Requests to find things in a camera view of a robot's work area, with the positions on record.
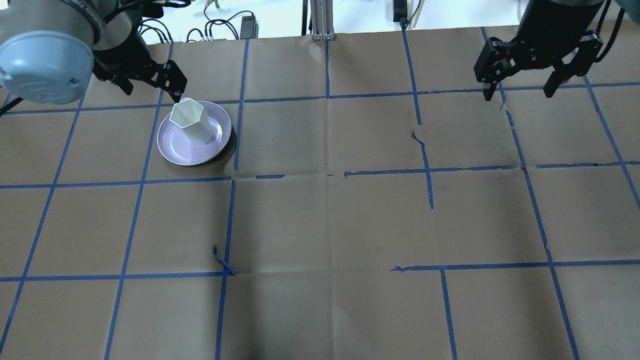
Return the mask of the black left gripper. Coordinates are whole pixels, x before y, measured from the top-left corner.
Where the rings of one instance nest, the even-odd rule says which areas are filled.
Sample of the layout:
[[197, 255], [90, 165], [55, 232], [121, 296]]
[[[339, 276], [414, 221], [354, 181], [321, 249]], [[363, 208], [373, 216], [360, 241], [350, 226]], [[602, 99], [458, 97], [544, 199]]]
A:
[[132, 80], [166, 92], [174, 104], [182, 100], [188, 79], [174, 60], [158, 63], [138, 31], [142, 18], [160, 18], [163, 10], [125, 10], [105, 16], [105, 27], [93, 45], [93, 74], [116, 85], [126, 95], [133, 93]]

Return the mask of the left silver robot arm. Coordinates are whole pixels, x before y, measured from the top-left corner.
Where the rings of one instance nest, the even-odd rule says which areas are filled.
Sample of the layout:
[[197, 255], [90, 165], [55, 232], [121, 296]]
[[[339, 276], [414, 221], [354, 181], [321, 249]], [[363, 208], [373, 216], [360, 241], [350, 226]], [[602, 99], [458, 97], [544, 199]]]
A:
[[161, 89], [178, 103], [188, 80], [172, 60], [151, 57], [138, 27], [164, 8], [189, 0], [9, 0], [1, 10], [1, 87], [23, 100], [66, 105], [82, 98], [95, 77], [131, 95], [133, 82]]

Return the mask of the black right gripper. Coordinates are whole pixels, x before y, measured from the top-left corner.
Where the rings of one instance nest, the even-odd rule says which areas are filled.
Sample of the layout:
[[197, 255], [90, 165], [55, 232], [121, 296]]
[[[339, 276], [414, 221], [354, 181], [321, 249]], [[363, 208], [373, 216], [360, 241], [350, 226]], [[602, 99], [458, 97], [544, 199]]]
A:
[[498, 84], [520, 71], [552, 68], [542, 91], [552, 98], [574, 76], [587, 75], [598, 62], [604, 42], [594, 30], [559, 34], [537, 30], [518, 34], [510, 41], [489, 37], [473, 66], [475, 79], [483, 84], [483, 98], [491, 101]]

